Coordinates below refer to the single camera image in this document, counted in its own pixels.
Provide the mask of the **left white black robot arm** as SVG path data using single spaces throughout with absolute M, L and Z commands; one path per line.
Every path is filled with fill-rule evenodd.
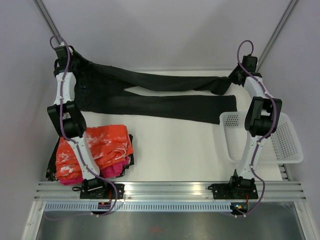
M 54 51 L 57 55 L 54 63 L 57 92 L 53 105 L 47 108 L 47 113 L 56 132 L 67 141 L 80 165 L 83 179 L 81 187 L 78 188 L 81 191 L 80 197 L 105 198 L 109 193 L 109 186 L 99 179 L 100 169 L 86 138 L 86 121 L 75 103 L 76 77 L 70 69 L 71 50 L 68 46 L 61 45 L 55 47 Z

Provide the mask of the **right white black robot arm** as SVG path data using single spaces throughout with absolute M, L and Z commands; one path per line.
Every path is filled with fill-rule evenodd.
M 235 199 L 253 195 L 258 198 L 255 169 L 266 140 L 276 131 L 280 118 L 282 100 L 274 98 L 256 72 L 258 58 L 245 55 L 242 62 L 229 76 L 236 84 L 245 88 L 251 103 L 244 119 L 247 139 L 240 164 L 234 170 L 228 184 L 228 193 Z

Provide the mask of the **orange white folded trousers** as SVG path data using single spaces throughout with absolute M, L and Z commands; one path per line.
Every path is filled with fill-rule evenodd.
M 134 153 L 128 129 L 123 124 L 89 127 L 86 139 L 93 159 L 104 178 L 116 178 L 123 174 Z M 56 153 L 56 178 L 63 185 L 81 183 L 81 167 L 71 146 L 61 137 Z

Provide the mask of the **pink folded trousers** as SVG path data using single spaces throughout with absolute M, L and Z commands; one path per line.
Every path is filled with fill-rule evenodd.
M 111 166 L 105 167 L 100 170 L 101 176 L 103 178 L 119 178 L 125 175 L 125 169 L 128 169 L 131 165 L 134 164 L 134 155 L 131 154 L 124 158 L 124 161 L 115 163 Z M 62 185 L 70 186 L 75 184 L 81 184 L 83 177 L 81 173 L 73 172 L 68 175 L 58 177 L 59 182 Z

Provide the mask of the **white plastic basket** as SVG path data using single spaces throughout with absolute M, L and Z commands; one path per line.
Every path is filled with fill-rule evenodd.
M 243 156 L 247 141 L 245 111 L 224 112 L 220 115 L 222 145 L 226 159 L 238 164 Z M 276 131 L 262 147 L 259 163 L 298 164 L 304 159 L 302 147 L 290 118 L 281 113 Z

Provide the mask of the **left aluminium frame post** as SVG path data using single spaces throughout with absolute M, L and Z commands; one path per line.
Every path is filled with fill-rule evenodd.
M 60 32 L 54 23 L 53 18 L 51 17 L 45 3 L 43 0 L 33 0 L 35 7 L 37 8 L 38 12 L 40 13 L 42 19 L 44 20 L 46 26 L 48 27 L 50 33 L 55 36 L 60 36 Z

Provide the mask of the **aluminium frame post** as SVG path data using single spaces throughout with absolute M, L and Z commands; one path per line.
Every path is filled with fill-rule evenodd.
M 35 7 L 37 8 L 38 12 L 40 13 L 42 19 L 44 20 L 46 26 L 48 27 L 50 33 L 55 36 L 60 36 L 60 32 L 54 23 L 53 18 L 51 17 L 45 3 L 43 0 L 33 0 Z
M 286 25 L 287 21 L 291 17 L 293 11 L 295 10 L 297 4 L 299 3 L 299 0 L 290 0 L 283 11 L 279 21 L 277 22 L 276 27 L 274 28 L 266 46 L 264 47 L 262 54 L 260 56 L 260 61 L 262 62 L 263 59 L 265 59 L 270 52 L 271 48 L 273 47 L 274 43 L 278 39 L 280 33 L 282 32 L 284 26 Z

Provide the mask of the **right aluminium frame post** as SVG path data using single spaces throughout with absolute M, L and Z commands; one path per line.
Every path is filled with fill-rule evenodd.
M 299 0 L 290 0 L 283 11 L 279 21 L 277 22 L 276 27 L 274 28 L 266 46 L 264 47 L 262 54 L 260 56 L 260 61 L 262 62 L 263 59 L 265 59 L 270 52 L 271 48 L 273 47 L 274 43 L 278 39 L 280 33 L 282 32 L 284 26 L 286 25 L 287 21 L 291 17 L 293 11 L 295 10 L 297 4 L 299 3 Z

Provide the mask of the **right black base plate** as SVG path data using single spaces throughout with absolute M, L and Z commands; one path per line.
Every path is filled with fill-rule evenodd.
M 207 187 L 212 192 L 215 200 L 257 200 L 259 198 L 257 188 L 240 188 L 229 183 L 214 183 Z

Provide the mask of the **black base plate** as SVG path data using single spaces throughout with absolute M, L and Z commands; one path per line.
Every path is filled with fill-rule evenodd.
M 124 198 L 125 185 L 122 183 L 97 183 L 94 185 L 83 185 L 80 190 L 80 199 L 86 200 L 120 200 Z
M 214 183 L 207 187 L 212 192 L 215 200 L 257 200 L 259 198 L 257 188 L 240 188 L 229 183 Z

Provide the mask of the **aluminium mounting rail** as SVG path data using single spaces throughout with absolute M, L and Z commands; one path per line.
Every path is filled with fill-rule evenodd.
M 208 189 L 208 181 L 191 182 L 122 182 L 119 194 L 131 202 L 217 202 Z M 79 191 L 57 182 L 41 181 L 33 195 L 35 201 L 77 201 Z M 268 181 L 262 197 L 264 202 L 304 202 L 307 200 L 302 184 L 298 181 Z

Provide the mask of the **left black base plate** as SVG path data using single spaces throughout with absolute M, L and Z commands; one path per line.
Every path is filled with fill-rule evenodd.
M 120 200 L 124 198 L 125 185 L 122 183 L 97 183 L 94 185 L 83 185 L 80 190 L 80 199 L 86 200 Z

